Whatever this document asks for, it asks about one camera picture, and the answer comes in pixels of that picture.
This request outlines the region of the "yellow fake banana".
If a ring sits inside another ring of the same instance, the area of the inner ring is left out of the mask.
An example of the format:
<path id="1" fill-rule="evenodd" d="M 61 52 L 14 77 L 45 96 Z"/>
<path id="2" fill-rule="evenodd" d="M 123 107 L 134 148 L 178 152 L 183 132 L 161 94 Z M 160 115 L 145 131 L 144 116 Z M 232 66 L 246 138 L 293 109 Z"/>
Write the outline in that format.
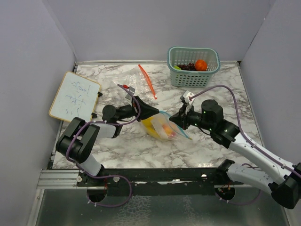
<path id="1" fill-rule="evenodd" d="M 148 135 L 150 135 L 153 138 L 156 138 L 158 140 L 163 140 L 160 135 L 156 132 L 154 129 L 151 121 L 155 119 L 155 116 L 149 117 L 147 119 L 141 120 L 141 124 L 143 125 L 145 131 L 147 132 Z"/>

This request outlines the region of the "clear bag blue zipper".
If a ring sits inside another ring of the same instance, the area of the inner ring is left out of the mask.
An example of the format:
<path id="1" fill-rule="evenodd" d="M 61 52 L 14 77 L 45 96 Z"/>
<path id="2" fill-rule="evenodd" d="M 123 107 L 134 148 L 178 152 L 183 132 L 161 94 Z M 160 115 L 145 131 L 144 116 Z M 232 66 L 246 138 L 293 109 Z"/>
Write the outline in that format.
<path id="1" fill-rule="evenodd" d="M 192 140 L 182 128 L 169 120 L 170 116 L 167 112 L 159 111 L 158 114 L 141 120 L 141 126 L 148 135 L 161 141 Z"/>

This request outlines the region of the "clear bag red zipper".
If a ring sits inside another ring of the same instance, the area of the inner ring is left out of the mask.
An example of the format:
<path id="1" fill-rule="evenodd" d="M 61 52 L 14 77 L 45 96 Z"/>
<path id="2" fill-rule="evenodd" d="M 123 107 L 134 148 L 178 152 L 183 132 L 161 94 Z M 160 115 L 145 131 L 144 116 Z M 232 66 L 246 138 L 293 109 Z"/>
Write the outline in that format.
<path id="1" fill-rule="evenodd" d="M 127 87 L 131 93 L 138 95 L 143 100 L 152 101 L 158 98 L 147 72 L 141 65 L 108 77 L 111 82 Z"/>

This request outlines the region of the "red fake grapes bunch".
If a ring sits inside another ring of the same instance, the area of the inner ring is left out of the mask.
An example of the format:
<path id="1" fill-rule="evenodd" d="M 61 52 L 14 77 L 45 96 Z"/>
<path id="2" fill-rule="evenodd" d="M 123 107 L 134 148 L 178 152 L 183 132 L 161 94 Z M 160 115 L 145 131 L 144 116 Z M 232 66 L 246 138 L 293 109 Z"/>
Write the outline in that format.
<path id="1" fill-rule="evenodd" d="M 196 68 L 193 63 L 188 63 L 187 65 L 177 65 L 177 66 L 180 67 L 181 70 L 196 71 Z"/>

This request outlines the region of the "orange fake pumpkin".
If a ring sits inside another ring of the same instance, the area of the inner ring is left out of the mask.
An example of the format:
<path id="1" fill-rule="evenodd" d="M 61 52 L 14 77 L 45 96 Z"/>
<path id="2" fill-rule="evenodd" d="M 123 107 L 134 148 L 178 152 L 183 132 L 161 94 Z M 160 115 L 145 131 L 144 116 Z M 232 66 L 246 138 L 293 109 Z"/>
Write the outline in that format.
<path id="1" fill-rule="evenodd" d="M 197 60 L 194 64 L 196 71 L 206 71 L 207 70 L 207 63 L 204 60 Z"/>

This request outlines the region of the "pale yellow fake fruit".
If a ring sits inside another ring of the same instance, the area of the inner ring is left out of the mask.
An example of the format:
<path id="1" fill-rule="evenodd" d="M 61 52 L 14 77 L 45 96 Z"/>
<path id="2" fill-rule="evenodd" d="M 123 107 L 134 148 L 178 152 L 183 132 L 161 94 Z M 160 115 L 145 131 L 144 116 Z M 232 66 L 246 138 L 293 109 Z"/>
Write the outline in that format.
<path id="1" fill-rule="evenodd" d="M 165 132 L 163 125 L 160 123 L 160 121 L 152 119 L 150 122 L 154 128 L 153 137 L 167 140 L 168 135 Z"/>

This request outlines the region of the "orange fake peach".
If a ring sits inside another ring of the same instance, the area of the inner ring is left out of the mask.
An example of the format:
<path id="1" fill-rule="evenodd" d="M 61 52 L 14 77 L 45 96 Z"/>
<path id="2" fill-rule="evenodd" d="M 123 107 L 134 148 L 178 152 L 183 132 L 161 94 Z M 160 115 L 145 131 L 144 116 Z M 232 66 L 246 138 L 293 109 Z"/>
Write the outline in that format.
<path id="1" fill-rule="evenodd" d="M 169 139 L 173 139 L 176 136 L 176 132 L 173 128 L 167 124 L 162 125 L 162 128 Z"/>

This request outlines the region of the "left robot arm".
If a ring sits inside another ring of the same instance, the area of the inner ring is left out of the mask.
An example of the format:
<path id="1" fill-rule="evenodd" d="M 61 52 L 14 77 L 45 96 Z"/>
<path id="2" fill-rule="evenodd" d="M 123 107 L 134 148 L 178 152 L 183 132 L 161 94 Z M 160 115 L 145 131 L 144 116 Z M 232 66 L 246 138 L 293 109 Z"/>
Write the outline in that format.
<path id="1" fill-rule="evenodd" d="M 142 121 L 159 113 L 159 110 L 144 103 L 138 96 L 132 97 L 131 104 L 115 107 L 106 105 L 103 108 L 102 121 L 89 121 L 75 117 L 63 134 L 59 137 L 55 150 L 70 162 L 85 171 L 88 181 L 98 186 L 103 182 L 104 166 L 91 154 L 97 138 L 116 138 L 119 136 L 122 121 L 133 117 L 134 121 Z"/>

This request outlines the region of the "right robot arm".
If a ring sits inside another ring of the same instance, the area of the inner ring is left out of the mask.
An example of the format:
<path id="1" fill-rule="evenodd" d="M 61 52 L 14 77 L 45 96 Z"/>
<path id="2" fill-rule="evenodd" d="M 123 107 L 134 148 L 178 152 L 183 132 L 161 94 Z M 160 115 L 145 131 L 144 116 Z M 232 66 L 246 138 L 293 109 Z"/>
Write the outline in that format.
<path id="1" fill-rule="evenodd" d="M 184 103 L 169 119 L 182 129 L 195 126 L 208 130 L 214 142 L 239 153 L 260 168 L 253 171 L 225 160 L 216 172 L 219 183 L 241 182 L 265 191 L 287 209 L 296 206 L 301 198 L 301 165 L 286 161 L 254 142 L 237 125 L 224 119 L 223 108 L 215 100 L 205 100 L 200 113 Z"/>

